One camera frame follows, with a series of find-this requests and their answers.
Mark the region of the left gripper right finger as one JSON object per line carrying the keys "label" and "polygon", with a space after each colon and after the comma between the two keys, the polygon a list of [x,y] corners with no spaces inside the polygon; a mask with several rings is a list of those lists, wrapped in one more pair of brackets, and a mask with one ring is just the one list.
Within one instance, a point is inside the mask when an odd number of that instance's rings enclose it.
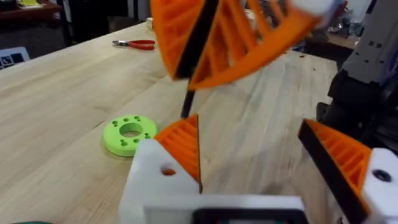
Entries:
{"label": "left gripper right finger", "polygon": [[346,223],[397,223],[397,154],[303,119],[298,138]]}

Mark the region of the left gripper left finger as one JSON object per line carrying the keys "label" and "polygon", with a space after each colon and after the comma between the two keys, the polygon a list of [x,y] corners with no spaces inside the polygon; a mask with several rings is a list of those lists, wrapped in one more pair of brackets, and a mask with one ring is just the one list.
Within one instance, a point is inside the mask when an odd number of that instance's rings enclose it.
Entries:
{"label": "left gripper left finger", "polygon": [[121,223],[191,223],[202,191],[198,115],[139,143],[119,205]]}

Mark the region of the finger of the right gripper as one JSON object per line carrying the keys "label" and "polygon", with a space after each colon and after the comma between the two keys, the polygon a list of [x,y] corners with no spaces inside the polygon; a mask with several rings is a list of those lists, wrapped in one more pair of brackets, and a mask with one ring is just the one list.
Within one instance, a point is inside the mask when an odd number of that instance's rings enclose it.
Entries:
{"label": "finger of the right gripper", "polygon": [[153,29],[171,79],[190,79],[204,52],[218,0],[151,0]]}
{"label": "finger of the right gripper", "polygon": [[220,1],[188,85],[191,90],[232,82],[271,63],[316,26],[324,26],[334,14],[334,0],[291,0],[286,10],[269,1],[278,25],[267,22],[258,1],[249,1],[255,18],[252,26],[239,1]]}

